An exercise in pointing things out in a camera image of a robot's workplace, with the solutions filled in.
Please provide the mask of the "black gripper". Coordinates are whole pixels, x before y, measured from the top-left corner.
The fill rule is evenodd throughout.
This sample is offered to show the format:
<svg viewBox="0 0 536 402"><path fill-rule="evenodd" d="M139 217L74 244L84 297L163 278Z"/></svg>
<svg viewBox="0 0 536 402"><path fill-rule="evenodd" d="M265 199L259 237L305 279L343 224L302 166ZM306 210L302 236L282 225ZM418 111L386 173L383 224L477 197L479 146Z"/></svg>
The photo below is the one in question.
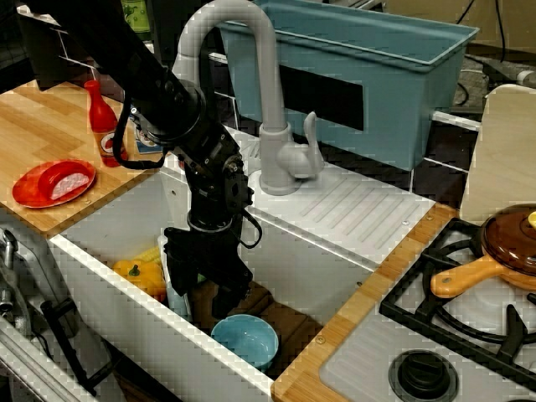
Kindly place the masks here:
<svg viewBox="0 0 536 402"><path fill-rule="evenodd" d="M167 238L167 270L177 294L184 296L196 286L198 273L213 281L219 285L211 306L211 315L216 319L226 318L250 295L253 275L239 257L239 239L231 229L204 233L166 228L163 233Z"/></svg>

